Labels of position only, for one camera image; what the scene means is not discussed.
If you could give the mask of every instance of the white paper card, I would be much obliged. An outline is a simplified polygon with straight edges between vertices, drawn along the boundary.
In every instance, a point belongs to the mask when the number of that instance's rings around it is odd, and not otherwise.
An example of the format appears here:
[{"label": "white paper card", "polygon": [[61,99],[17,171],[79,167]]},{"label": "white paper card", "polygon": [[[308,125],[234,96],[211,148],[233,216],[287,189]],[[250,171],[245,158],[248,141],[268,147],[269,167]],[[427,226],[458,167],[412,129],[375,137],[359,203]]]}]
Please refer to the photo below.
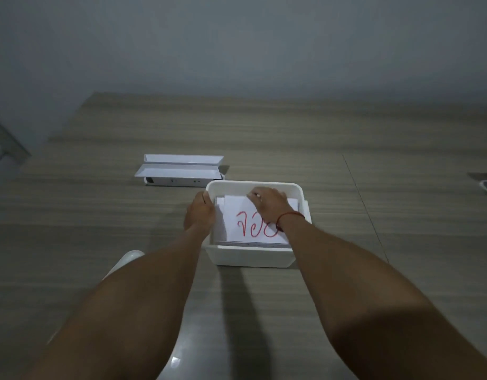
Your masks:
[{"label": "white paper card", "polygon": [[[287,201],[293,210],[298,210],[296,198],[288,198]],[[274,224],[264,223],[256,207],[246,196],[225,196],[221,212],[226,242],[279,246],[289,244],[285,234],[279,232]]]}]

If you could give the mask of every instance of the left hand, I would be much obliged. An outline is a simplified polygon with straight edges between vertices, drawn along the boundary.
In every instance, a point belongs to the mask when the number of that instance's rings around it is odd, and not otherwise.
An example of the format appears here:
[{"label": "left hand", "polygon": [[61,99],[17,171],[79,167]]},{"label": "left hand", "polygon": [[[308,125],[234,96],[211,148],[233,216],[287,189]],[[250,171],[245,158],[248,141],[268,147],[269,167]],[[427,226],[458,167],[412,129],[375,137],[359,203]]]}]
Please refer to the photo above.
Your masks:
[{"label": "left hand", "polygon": [[210,200],[207,191],[198,192],[187,207],[183,229],[188,230],[191,226],[199,226],[208,235],[215,223],[215,206]]}]

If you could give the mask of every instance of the white wall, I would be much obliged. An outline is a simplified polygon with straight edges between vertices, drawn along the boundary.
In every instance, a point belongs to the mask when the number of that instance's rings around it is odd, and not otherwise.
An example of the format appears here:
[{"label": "white wall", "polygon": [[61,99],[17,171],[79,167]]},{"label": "white wall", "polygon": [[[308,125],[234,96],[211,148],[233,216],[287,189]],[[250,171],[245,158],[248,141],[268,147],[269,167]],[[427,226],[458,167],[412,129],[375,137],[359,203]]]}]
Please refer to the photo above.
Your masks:
[{"label": "white wall", "polygon": [[0,0],[0,123],[93,91],[487,104],[487,0]]}]

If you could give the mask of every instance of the right hand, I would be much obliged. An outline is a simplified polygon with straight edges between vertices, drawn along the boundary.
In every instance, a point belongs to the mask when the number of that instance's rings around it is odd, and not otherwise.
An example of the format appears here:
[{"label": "right hand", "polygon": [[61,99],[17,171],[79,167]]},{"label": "right hand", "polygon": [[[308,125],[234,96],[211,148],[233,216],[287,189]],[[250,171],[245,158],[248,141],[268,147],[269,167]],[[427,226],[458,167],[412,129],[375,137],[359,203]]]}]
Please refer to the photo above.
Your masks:
[{"label": "right hand", "polygon": [[247,197],[256,206],[265,223],[275,224],[280,215],[295,211],[287,202],[285,193],[274,188],[258,186]]}]

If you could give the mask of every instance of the hand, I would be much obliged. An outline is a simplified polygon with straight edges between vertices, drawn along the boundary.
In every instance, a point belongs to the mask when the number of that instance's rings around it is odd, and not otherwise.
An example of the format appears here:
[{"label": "hand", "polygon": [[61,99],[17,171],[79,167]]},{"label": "hand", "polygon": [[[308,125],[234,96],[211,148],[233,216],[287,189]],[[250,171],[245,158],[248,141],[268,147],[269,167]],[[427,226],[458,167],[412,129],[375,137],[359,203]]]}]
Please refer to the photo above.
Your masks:
[{"label": "hand", "polygon": [[198,192],[187,207],[183,229],[188,230],[191,226],[198,226],[208,235],[215,223],[215,206],[210,200],[207,191]]},{"label": "hand", "polygon": [[265,223],[276,223],[281,214],[295,211],[287,202],[285,193],[274,188],[258,186],[247,197],[256,206]]}]

